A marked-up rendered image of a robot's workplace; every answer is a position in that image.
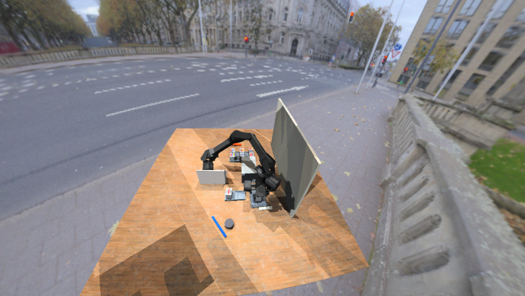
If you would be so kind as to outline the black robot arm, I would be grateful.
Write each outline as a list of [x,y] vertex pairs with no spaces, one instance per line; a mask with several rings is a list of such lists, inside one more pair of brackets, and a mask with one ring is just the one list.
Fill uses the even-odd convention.
[[251,143],[254,150],[259,156],[259,161],[261,163],[261,166],[258,165],[254,168],[257,171],[256,179],[259,182],[265,182],[265,184],[263,185],[256,184],[255,189],[256,189],[256,196],[258,198],[264,198],[268,196],[270,193],[266,185],[268,185],[270,188],[272,188],[275,191],[281,183],[281,178],[275,175],[276,161],[264,150],[264,148],[262,147],[262,145],[256,138],[255,134],[241,132],[239,130],[234,130],[230,134],[227,140],[223,141],[221,144],[218,144],[214,148],[207,149],[203,153],[201,157],[201,161],[203,161],[202,170],[213,170],[214,169],[213,161],[215,161],[215,159],[218,158],[218,154],[220,152],[224,151],[232,144],[239,143],[244,140],[248,140]]

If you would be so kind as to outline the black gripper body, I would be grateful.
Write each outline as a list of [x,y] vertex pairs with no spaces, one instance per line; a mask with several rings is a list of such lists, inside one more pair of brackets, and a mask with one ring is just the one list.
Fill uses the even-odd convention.
[[[255,185],[256,185],[256,184],[263,185],[263,184],[265,184],[265,182],[259,182],[259,181],[256,179],[256,183],[251,183],[251,181],[245,181],[245,180],[244,180],[244,189],[243,189],[243,190],[244,190],[244,191],[250,191],[251,188],[255,188]],[[269,186],[266,185],[266,187],[269,187]],[[272,188],[270,188],[270,187],[269,187],[269,189],[270,189],[270,191],[274,191],[274,190],[273,190]]]

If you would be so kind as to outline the dark grey short cylinder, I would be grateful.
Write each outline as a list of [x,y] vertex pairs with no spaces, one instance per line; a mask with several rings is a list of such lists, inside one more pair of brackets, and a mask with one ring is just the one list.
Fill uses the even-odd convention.
[[232,219],[227,219],[225,222],[224,222],[224,225],[225,225],[225,228],[227,229],[231,229],[233,228],[234,226],[234,221]]

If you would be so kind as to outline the grey flat panel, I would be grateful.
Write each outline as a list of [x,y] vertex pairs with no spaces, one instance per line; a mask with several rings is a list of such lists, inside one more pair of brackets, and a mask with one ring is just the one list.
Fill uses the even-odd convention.
[[322,163],[280,99],[271,148],[292,218]]

